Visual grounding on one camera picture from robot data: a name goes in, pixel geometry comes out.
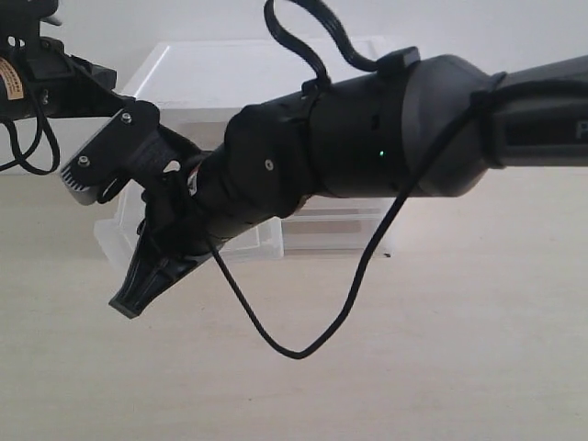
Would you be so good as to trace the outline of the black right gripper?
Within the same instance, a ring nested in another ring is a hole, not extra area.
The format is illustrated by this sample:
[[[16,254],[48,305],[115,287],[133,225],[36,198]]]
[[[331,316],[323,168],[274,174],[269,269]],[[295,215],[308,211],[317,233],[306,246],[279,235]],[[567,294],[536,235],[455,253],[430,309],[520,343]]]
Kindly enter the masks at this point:
[[[108,305],[129,319],[221,248],[221,164],[194,161],[139,181],[145,203],[139,240]]]

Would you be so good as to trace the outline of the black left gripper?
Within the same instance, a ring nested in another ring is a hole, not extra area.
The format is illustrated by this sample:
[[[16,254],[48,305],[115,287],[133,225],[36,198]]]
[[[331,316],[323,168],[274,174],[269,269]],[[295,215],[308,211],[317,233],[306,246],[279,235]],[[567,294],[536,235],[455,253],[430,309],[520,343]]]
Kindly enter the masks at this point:
[[[34,102],[53,119],[111,117],[124,108],[124,97],[114,91],[117,72],[66,53],[60,40],[14,49],[13,66],[24,88],[24,97],[13,102],[15,120],[32,118]]]

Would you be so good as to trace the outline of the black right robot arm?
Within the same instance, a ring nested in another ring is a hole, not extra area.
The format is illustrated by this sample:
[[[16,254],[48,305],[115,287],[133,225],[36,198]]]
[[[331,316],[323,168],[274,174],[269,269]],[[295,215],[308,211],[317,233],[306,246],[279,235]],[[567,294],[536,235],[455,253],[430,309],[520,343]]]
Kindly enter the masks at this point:
[[[165,134],[128,171],[145,215],[128,318],[229,240],[309,198],[454,198],[493,168],[587,164],[587,60],[488,74],[442,55],[244,107],[206,152]]]

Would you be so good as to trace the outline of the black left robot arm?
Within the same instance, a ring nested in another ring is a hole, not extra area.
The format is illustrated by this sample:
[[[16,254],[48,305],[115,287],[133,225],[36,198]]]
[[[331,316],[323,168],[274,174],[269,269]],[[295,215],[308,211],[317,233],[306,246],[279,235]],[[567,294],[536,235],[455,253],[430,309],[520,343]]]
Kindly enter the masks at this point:
[[[42,38],[1,46],[1,115],[51,119],[110,117],[130,98],[115,92],[117,72],[68,54],[60,40]]]

